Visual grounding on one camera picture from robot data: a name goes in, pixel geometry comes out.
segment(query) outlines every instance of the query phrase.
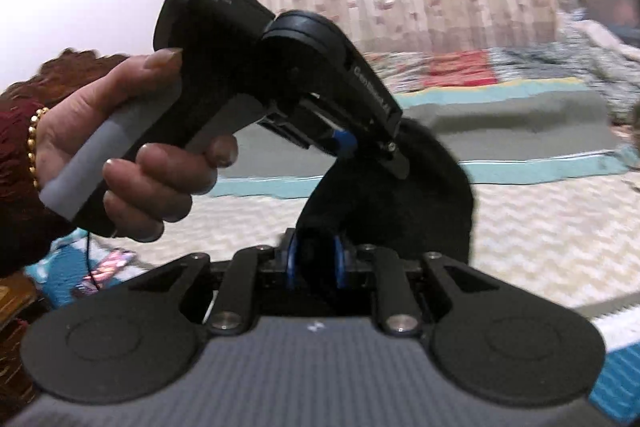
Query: gray ribbed surface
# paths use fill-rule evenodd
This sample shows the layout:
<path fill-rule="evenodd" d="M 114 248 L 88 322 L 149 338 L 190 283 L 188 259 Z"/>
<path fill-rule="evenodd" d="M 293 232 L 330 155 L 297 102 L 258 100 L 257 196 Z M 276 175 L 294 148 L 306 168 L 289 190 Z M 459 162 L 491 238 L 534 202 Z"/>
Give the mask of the gray ribbed surface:
<path fill-rule="evenodd" d="M 585 401 L 543 410 L 483 403 L 454 388 L 414 341 L 367 319 L 263 318 L 212 341 L 151 397 L 88 407 L 43 397 L 8 427 L 607 427 Z"/>

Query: finger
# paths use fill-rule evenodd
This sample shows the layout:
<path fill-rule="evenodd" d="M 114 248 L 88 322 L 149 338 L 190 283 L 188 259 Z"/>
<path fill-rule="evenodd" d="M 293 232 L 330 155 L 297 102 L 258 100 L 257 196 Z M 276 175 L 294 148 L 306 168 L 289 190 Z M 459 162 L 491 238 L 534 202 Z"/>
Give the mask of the finger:
<path fill-rule="evenodd" d="M 210 143 L 204 157 L 212 167 L 230 167 L 238 159 L 238 140 L 235 136 L 218 136 Z"/>
<path fill-rule="evenodd" d="M 104 77 L 78 91 L 92 109 L 109 116 L 130 98 L 169 86 L 177 80 L 182 65 L 178 48 L 158 50 L 153 55 L 130 57 Z"/>
<path fill-rule="evenodd" d="M 144 212 L 107 190 L 103 197 L 104 210 L 113 221 L 118 235 L 130 237 L 140 243 L 151 243 L 164 232 L 164 223 L 147 216 Z"/>
<path fill-rule="evenodd" d="M 136 163 L 146 176 L 184 194 L 206 194 L 218 179 L 203 155 L 162 143 L 142 146 Z"/>
<path fill-rule="evenodd" d="M 191 210 L 191 197 L 147 176 L 139 165 L 109 160 L 102 170 L 111 192 L 148 216 L 174 223 Z"/>

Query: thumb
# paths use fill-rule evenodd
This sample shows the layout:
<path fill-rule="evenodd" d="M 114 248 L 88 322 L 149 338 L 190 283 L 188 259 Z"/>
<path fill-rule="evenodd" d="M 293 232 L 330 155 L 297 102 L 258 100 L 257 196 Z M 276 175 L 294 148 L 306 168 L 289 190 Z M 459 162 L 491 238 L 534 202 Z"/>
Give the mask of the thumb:
<path fill-rule="evenodd" d="M 131 57 L 104 77 L 84 86 L 76 95 L 103 120 L 123 102 L 175 82 L 182 65 L 182 50 L 167 48 L 153 55 Z"/>

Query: black circular cover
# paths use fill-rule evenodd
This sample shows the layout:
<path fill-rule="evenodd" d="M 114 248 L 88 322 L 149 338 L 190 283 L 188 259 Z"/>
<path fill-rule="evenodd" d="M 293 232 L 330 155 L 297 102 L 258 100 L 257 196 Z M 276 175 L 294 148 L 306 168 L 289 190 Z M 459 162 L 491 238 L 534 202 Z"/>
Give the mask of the black circular cover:
<path fill-rule="evenodd" d="M 196 326 L 166 294 L 109 292 L 44 315 L 27 331 L 21 354 L 47 393 L 110 404 L 176 380 L 198 346 Z"/>
<path fill-rule="evenodd" d="M 431 351 L 443 372 L 470 393 L 512 407 L 588 395 L 604 363 L 598 330 L 543 299 L 500 294 L 468 295 L 438 323 Z"/>

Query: red object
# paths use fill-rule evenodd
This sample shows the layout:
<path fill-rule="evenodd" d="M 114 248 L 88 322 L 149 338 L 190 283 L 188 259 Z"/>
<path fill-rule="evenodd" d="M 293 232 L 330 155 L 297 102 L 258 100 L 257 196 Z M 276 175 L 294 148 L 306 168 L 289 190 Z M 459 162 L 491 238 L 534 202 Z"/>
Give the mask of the red object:
<path fill-rule="evenodd" d="M 424 87 L 477 87 L 497 84 L 486 51 L 436 55 L 430 61 Z"/>

